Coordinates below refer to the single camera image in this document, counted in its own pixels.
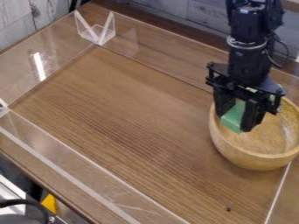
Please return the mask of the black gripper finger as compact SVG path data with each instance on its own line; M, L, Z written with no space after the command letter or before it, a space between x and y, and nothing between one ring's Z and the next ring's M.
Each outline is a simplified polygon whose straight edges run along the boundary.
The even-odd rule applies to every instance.
M214 88L214 102L218 116L223 116L236 104L234 93L220 87Z
M250 132L263 121L267 112L267 104L263 101L248 99L246 101L244 113L242 116L240 129Z

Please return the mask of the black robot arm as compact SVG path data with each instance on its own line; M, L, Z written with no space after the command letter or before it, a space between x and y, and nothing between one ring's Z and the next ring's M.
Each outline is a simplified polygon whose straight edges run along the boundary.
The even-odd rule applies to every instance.
M207 64L206 83L212 86L222 125L242 133L263 122L266 114L279 112L286 96L286 90L270 77L284 10L280 0L226 0L226 6L228 62Z

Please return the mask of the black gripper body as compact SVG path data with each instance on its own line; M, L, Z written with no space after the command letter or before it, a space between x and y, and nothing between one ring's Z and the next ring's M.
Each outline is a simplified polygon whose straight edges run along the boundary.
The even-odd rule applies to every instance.
M235 89L252 88L256 90L256 100L266 103L267 113L275 115L280 107L282 98L286 90L279 86L267 75L258 83L252 84L244 80L236 80L230 76L228 66L222 63L208 63L208 76L206 83L214 88Z

